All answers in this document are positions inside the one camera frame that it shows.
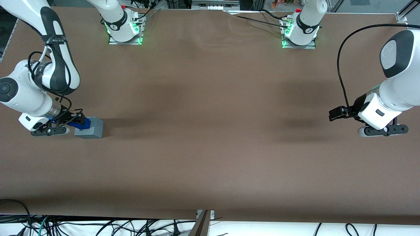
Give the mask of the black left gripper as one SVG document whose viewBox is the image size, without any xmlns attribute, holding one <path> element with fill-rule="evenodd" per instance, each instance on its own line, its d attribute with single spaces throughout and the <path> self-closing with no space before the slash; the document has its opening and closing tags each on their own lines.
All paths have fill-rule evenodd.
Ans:
<svg viewBox="0 0 420 236">
<path fill-rule="evenodd" d="M 363 105 L 366 101 L 366 93 L 359 96 L 353 103 L 352 106 L 348 103 L 347 95 L 345 95 L 345 102 L 346 106 L 338 106 L 335 109 L 332 109 L 329 111 L 329 121 L 332 122 L 334 120 L 338 119 L 348 119 L 353 118 L 354 120 L 358 122 L 364 122 L 360 116 L 358 115 L 359 112 L 362 110 Z"/>
</svg>

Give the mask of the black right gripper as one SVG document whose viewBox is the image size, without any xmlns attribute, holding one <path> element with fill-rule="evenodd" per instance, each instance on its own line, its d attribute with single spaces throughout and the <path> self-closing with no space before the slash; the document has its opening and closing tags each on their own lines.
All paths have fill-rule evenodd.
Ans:
<svg viewBox="0 0 420 236">
<path fill-rule="evenodd" d="M 83 111 L 77 113 L 72 113 L 67 107 L 61 107 L 59 114 L 52 120 L 46 123 L 46 127 L 61 127 L 64 125 L 70 125 L 70 123 L 75 123 L 77 125 L 86 125 L 86 117 L 83 114 Z"/>
</svg>

